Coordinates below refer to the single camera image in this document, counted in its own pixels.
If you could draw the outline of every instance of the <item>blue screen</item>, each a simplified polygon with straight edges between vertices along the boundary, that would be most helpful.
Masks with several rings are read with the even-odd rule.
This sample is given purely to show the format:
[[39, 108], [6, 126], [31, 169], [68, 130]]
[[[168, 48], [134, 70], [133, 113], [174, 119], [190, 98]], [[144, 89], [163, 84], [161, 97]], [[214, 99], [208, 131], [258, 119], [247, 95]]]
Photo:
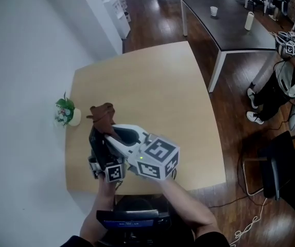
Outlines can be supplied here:
[[152, 227], [153, 220], [136, 220], [136, 221], [110, 221], [105, 220], [103, 224], [111, 228], [133, 228], [133, 227]]

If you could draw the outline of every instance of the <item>white vase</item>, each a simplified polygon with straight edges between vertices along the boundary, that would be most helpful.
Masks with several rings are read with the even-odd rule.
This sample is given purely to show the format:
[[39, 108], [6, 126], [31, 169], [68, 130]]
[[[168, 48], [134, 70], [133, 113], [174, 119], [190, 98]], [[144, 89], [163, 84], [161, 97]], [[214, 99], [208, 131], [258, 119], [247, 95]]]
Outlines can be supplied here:
[[73, 118], [69, 121], [70, 126], [78, 126], [81, 122], [81, 111], [77, 108], [74, 109]]

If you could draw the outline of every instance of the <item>paper cup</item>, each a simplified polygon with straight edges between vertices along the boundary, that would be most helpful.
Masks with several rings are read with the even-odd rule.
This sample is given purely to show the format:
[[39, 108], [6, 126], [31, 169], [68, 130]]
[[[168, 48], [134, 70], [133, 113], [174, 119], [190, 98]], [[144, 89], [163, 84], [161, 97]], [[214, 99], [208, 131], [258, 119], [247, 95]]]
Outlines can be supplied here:
[[218, 10], [217, 7], [210, 6], [210, 12], [211, 12], [211, 15], [212, 16], [216, 16], [217, 15], [217, 10]]

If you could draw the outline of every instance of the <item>brown cloth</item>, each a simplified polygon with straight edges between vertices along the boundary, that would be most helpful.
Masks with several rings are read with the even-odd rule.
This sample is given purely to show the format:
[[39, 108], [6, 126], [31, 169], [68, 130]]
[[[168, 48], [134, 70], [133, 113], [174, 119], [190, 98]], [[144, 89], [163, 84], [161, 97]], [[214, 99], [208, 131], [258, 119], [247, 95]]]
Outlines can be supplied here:
[[92, 115], [88, 115], [87, 118], [93, 119], [93, 127], [99, 133], [107, 134], [115, 139], [121, 139], [112, 127], [115, 124], [113, 121], [115, 113], [113, 104], [107, 102], [98, 107], [92, 106], [90, 107], [90, 112]]

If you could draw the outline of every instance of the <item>dark hardwood floor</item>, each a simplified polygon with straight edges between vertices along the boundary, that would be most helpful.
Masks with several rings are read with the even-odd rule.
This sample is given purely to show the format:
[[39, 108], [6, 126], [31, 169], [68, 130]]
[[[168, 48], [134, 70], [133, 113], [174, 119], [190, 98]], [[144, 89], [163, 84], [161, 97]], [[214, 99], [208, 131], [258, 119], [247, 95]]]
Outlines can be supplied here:
[[[218, 49], [194, 15], [188, 10], [188, 36], [185, 38], [182, 34], [179, 0], [127, 0], [127, 3], [132, 22], [131, 32], [124, 42], [125, 52], [188, 40], [207, 86]], [[286, 19], [280, 20], [278, 24], [267, 15], [263, 16], [261, 11], [256, 11], [255, 17], [269, 31], [290, 30], [292, 26]], [[275, 117], [261, 126], [246, 118], [246, 111], [252, 110], [246, 90], [266, 57], [267, 54], [263, 53], [227, 55], [215, 90], [210, 94], [223, 151], [227, 182], [193, 191], [209, 207], [226, 204], [245, 196], [237, 180], [237, 161], [242, 141], [261, 130], [278, 128], [282, 121], [288, 119], [290, 104], [281, 107]], [[272, 67], [255, 87], [256, 90], [263, 87], [271, 71]], [[273, 138], [286, 130], [288, 124], [283, 123], [279, 130], [268, 131], [265, 137]], [[246, 144], [255, 146], [254, 141]], [[259, 170], [254, 168], [250, 176], [254, 177], [253, 174], [257, 171]], [[241, 171], [239, 179], [243, 184]], [[249, 183], [250, 189], [253, 190], [256, 181], [250, 179]], [[253, 196], [252, 199], [262, 204], [263, 193]], [[261, 221], [255, 223], [251, 230], [242, 236], [237, 246], [295, 246], [295, 211], [284, 200], [276, 202], [274, 199], [269, 199], [267, 203]], [[261, 207], [245, 198], [224, 207], [212, 208], [212, 212], [218, 220], [220, 229], [228, 241], [232, 242], [235, 240], [234, 233], [237, 230], [243, 231], [254, 216], [259, 217]]]

